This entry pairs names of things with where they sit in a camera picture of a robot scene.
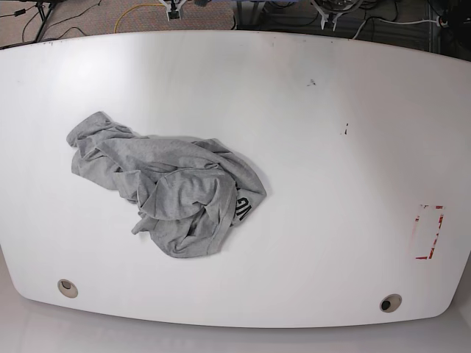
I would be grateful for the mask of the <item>grey t-shirt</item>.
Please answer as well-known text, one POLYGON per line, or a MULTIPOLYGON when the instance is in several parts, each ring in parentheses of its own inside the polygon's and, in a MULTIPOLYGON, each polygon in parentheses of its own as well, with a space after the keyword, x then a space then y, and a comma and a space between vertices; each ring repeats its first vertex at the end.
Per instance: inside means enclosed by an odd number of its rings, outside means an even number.
POLYGON ((142 136, 97 112, 67 143, 71 171, 136 205, 133 234, 147 232, 173 258, 220 251, 233 226, 266 198, 258 175, 218 141, 142 136))

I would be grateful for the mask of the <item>red tape rectangle marking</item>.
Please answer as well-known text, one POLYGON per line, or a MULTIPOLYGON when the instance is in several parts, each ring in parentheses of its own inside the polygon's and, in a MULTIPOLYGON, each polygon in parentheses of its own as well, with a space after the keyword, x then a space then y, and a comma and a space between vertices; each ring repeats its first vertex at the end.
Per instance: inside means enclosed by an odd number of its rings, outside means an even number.
POLYGON ((411 254, 415 260, 430 260, 433 256, 445 216, 445 206, 421 204, 414 220, 411 254))

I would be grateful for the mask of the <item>black tripod stand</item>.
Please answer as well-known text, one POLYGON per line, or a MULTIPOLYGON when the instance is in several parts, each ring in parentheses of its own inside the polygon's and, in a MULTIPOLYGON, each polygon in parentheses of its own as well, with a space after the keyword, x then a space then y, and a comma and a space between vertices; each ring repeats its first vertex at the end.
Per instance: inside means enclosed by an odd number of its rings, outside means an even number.
POLYGON ((59 4, 64 3, 65 0, 47 0, 47 1, 34 1, 34 8, 36 13, 27 21, 21 32, 21 43, 38 43, 46 32, 46 25, 52 16, 52 13, 59 4), (26 41, 26 30, 28 26, 36 19, 40 19, 40 26, 31 41, 26 41))

